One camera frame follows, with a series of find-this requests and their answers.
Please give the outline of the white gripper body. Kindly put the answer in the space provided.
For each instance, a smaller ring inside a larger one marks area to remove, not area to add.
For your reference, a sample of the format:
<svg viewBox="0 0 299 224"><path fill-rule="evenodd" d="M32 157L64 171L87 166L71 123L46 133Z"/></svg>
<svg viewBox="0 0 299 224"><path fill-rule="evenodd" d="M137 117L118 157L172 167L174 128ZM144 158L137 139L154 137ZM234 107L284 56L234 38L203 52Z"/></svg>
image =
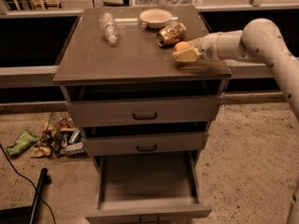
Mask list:
<svg viewBox="0 0 299 224"><path fill-rule="evenodd" d="M218 39L221 33L212 33L199 39L197 48L200 51L200 57L206 62L216 62L220 60L218 54Z"/></svg>

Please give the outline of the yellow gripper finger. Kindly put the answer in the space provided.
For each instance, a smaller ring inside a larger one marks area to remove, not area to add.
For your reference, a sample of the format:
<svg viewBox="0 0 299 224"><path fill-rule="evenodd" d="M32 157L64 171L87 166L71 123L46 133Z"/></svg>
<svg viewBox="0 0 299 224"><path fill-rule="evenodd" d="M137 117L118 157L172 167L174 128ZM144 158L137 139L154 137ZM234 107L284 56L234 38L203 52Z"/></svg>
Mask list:
<svg viewBox="0 0 299 224"><path fill-rule="evenodd" d="M201 52L195 48L189 48L185 50L177 50L172 53L176 62L180 63L192 63L196 62L201 56Z"/></svg>
<svg viewBox="0 0 299 224"><path fill-rule="evenodd" d="M193 40L190 40L189 44L191 45L192 48L200 49L201 48L201 41L202 41L202 38L199 37L199 38L195 38Z"/></svg>

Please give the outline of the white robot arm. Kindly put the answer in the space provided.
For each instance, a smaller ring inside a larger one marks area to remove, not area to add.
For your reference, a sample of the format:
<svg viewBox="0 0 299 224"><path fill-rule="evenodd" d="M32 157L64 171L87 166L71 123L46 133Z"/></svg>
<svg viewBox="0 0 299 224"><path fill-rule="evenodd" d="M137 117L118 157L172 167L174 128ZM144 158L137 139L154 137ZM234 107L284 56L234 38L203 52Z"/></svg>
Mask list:
<svg viewBox="0 0 299 224"><path fill-rule="evenodd" d="M174 46L172 57L177 63L232 60L265 64L299 121L299 60L290 52L272 21L255 19L241 30L181 41Z"/></svg>

